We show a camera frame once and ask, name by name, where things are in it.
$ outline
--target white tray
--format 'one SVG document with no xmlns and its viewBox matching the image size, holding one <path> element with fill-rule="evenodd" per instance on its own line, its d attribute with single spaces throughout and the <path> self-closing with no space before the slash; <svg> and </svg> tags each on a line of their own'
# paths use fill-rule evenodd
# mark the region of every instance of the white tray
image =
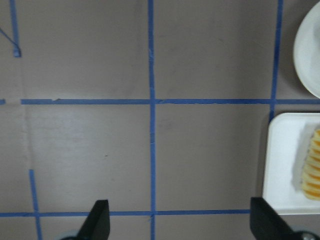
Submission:
<svg viewBox="0 0 320 240">
<path fill-rule="evenodd" d="M 301 173 L 320 113 L 283 113 L 269 126 L 263 198 L 280 215 L 320 214 L 320 201 L 306 198 Z"/>
</svg>

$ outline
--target vertical blue tape strip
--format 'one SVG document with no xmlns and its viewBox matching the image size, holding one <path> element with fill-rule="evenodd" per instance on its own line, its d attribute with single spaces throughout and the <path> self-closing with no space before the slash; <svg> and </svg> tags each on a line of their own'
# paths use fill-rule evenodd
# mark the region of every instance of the vertical blue tape strip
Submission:
<svg viewBox="0 0 320 240">
<path fill-rule="evenodd" d="M 38 240 L 42 240 L 42 231 L 41 231 L 41 224 L 40 224 L 40 214 L 39 214 L 39 206 L 38 206 L 38 198 L 37 198 L 36 180 L 35 180 L 35 173 L 32 169 L 29 170 L 29 178 L 30 178 L 30 185 L 31 185 L 36 233 L 38 236 Z"/>
<path fill-rule="evenodd" d="M 284 1 L 278 0 L 277 16 L 276 16 L 276 29 L 275 29 L 275 43 L 274 43 L 274 57 L 273 57 L 273 72 L 272 72 L 272 88 L 271 88 L 271 103 L 270 103 L 270 115 L 269 122 L 275 116 L 275 105 L 277 96 L 277 80 L 278 80 L 278 68 L 280 57 L 280 44 L 281 44 L 281 27 L 282 27 L 282 15 L 283 15 Z"/>
<path fill-rule="evenodd" d="M 150 170 L 151 170 L 151 218 L 150 239 L 156 239 L 156 94 L 155 94 L 155 51 L 154 51 L 154 1 L 148 0 L 148 50 L 150 88 Z"/>
<path fill-rule="evenodd" d="M 11 25 L 12 25 L 12 33 L 13 33 L 13 55 L 16 58 L 21 57 L 21 51 L 19 48 L 19 32 L 18 32 L 18 21 L 17 21 L 17 10 L 16 10 L 16 2 L 15 0 L 9 0 L 10 3 L 10 14 L 11 14 Z"/>
</svg>

